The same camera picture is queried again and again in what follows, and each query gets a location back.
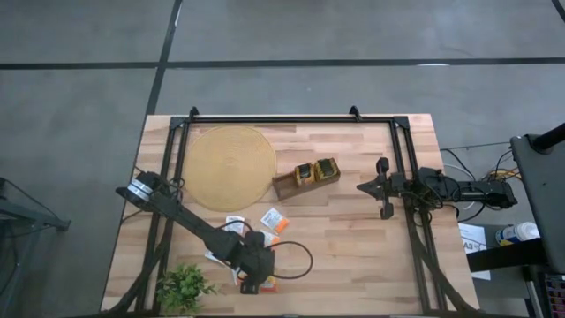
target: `paper sheet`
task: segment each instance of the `paper sheet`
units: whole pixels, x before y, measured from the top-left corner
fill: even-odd
[[[459,232],[466,254],[486,250],[485,229],[483,227],[460,223]],[[471,273],[471,276],[491,280],[491,272],[488,270]]]

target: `butcher block tabletop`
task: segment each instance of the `butcher block tabletop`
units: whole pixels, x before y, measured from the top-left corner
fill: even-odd
[[[443,169],[432,117],[428,114],[408,117],[418,165]],[[147,118],[136,162],[140,169],[161,170],[169,121],[170,116]],[[202,133],[224,125],[192,124],[187,151]],[[395,215],[388,220],[381,220],[381,202],[356,188],[356,185],[376,177],[375,164],[382,156],[389,159],[390,172],[397,171],[388,125],[246,126],[260,131],[271,143],[276,152],[278,174],[288,173],[302,163],[334,157],[342,175],[334,184],[282,202],[277,200],[275,190],[271,187],[251,207],[230,213],[203,208],[184,190],[184,205],[213,226],[225,223],[225,217],[233,215],[243,216],[256,231],[268,231],[260,219],[268,210],[276,208],[290,220],[280,235],[281,240],[304,244],[314,258],[310,274],[297,280],[277,280],[277,292],[242,295],[239,287],[234,285],[231,270],[205,258],[206,249],[202,241],[175,224],[168,269],[181,263],[198,264],[205,278],[219,290],[217,295],[204,295],[201,298],[203,307],[200,314],[421,314],[402,201],[391,199],[395,205]],[[405,169],[411,176],[403,133],[399,133]],[[179,140],[180,133],[177,133],[169,167],[170,178],[176,164]],[[136,210],[127,203],[124,216]],[[122,224],[102,309],[114,306],[141,271],[150,221],[151,214],[143,212]],[[478,307],[453,209],[434,210],[432,229],[441,270],[463,298]],[[281,276],[297,275],[309,264],[306,253],[299,247],[278,246],[275,252],[275,270]],[[147,307],[151,307],[153,301],[155,276],[156,270],[149,283]],[[429,272],[426,272],[426,281],[432,306],[437,307]]]

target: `round woven placemat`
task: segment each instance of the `round woven placemat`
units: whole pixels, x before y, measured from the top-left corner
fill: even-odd
[[[240,210],[259,200],[276,174],[275,151],[248,127],[205,132],[189,147],[183,178],[200,205],[215,211]]]

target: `concrete floor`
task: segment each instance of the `concrete floor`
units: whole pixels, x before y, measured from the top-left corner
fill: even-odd
[[[2,1],[0,63],[158,61],[172,5]],[[565,23],[549,0],[184,0],[169,60],[439,57],[565,57]],[[124,205],[114,188],[129,181],[154,75],[0,71],[0,175],[72,220],[43,233],[18,316],[100,307]],[[564,82],[562,64],[168,70],[156,113],[428,112],[441,147],[455,147],[562,123]],[[457,153],[482,175],[505,149]],[[476,223],[531,220],[513,187],[521,204]],[[524,314],[481,290],[487,311]]]

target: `potted plant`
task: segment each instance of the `potted plant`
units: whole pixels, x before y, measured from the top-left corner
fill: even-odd
[[[215,286],[207,283],[196,265],[180,264],[176,269],[167,271],[159,283],[157,300],[166,313],[178,311],[180,314],[197,314],[202,308],[198,304],[199,297],[202,294],[216,294]]]

